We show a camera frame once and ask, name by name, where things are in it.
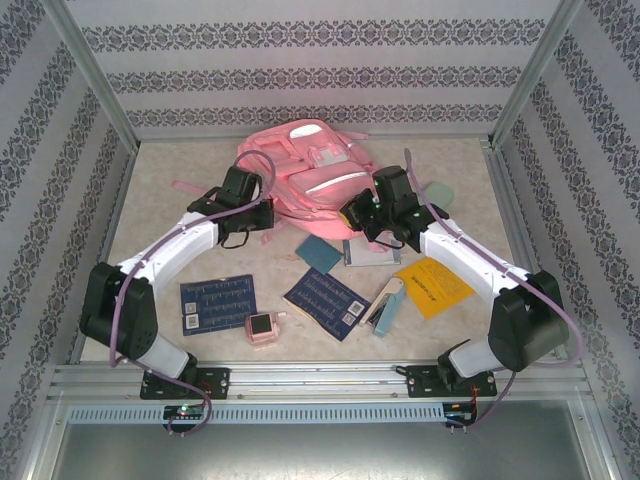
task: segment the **yellow card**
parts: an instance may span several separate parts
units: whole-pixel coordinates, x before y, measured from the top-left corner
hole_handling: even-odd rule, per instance
[[[469,285],[432,258],[420,260],[395,276],[404,281],[407,293],[424,318],[431,318],[474,293]]]

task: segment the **blue notebook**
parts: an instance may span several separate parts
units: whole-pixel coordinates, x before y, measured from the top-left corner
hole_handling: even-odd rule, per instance
[[[244,327],[258,313],[252,275],[183,283],[180,297],[184,336]]]
[[[309,269],[284,299],[339,341],[349,335],[370,305],[331,275],[323,275],[315,268]]]

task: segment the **blue stapler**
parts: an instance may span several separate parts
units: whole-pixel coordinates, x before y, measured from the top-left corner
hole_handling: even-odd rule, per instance
[[[375,336],[384,337],[391,328],[393,318],[396,316],[406,292],[404,282],[393,277],[364,314],[360,325],[365,323],[371,325],[374,328],[373,334]]]

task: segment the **blue card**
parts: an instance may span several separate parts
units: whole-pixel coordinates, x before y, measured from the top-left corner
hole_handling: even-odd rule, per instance
[[[296,253],[312,268],[327,274],[342,258],[342,254],[315,235],[309,235],[296,249]]]
[[[369,308],[363,299],[331,275],[309,269],[284,299],[343,341]]]
[[[252,275],[183,283],[180,297],[185,337],[244,327],[245,319],[258,313]]]

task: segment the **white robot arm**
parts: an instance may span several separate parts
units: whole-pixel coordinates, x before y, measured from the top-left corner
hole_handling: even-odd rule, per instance
[[[239,167],[231,167],[220,188],[214,188],[187,208],[187,213],[160,240],[116,266],[96,265],[89,276],[80,330],[90,338],[110,345],[116,298],[128,275],[133,279],[124,292],[116,350],[170,378],[183,377],[197,361],[158,332],[155,298],[187,264],[229,235],[273,227],[270,200],[255,200],[255,206],[215,221],[211,216],[237,209],[255,199],[262,179]]]
[[[539,298],[562,308],[552,275],[545,271],[532,275],[514,267],[464,235],[446,212],[433,205],[431,209],[421,206],[402,168],[383,168],[373,174],[373,179],[375,196],[365,190],[340,210],[349,226],[362,231],[369,241],[383,231],[391,231],[398,241],[448,267],[489,307],[488,335],[456,345],[438,358],[438,373],[448,388],[487,370],[519,372],[567,341],[567,324]],[[444,219],[444,225],[432,215],[433,209]],[[460,240],[463,236],[468,244]],[[511,275],[539,295],[533,295]]]
[[[229,233],[248,233],[273,226],[273,207],[270,201],[263,201],[246,213],[226,217],[217,223],[206,221],[186,228],[212,213],[251,200],[260,177],[237,167],[232,167],[229,172],[221,189],[214,189],[193,202],[188,213],[168,232],[182,230],[182,233],[175,234],[169,241],[160,240],[162,245],[154,243],[118,266],[101,263],[93,269],[80,325],[85,335],[109,345],[114,298],[127,274],[148,256],[150,249],[156,248],[137,270],[126,292],[117,351],[171,378],[185,379],[185,371],[195,368],[197,361],[194,357],[158,332],[155,296],[194,258],[218,243],[224,244]],[[379,170],[374,174],[374,181],[378,202],[374,202],[373,192],[365,190],[341,209],[351,228],[363,231],[370,241],[382,231],[390,230],[398,240],[447,266],[489,306],[489,334],[456,345],[438,358],[440,378],[449,388],[495,368],[520,371],[567,340],[565,322],[476,251],[460,242],[458,237],[462,231],[445,212],[440,211],[440,216],[446,219],[455,236],[434,221],[427,208],[418,204],[403,169],[387,167]],[[216,193],[215,200],[211,199],[212,193]],[[550,274],[542,271],[531,275],[498,258],[477,242],[470,241],[504,270],[561,306],[557,282]]]

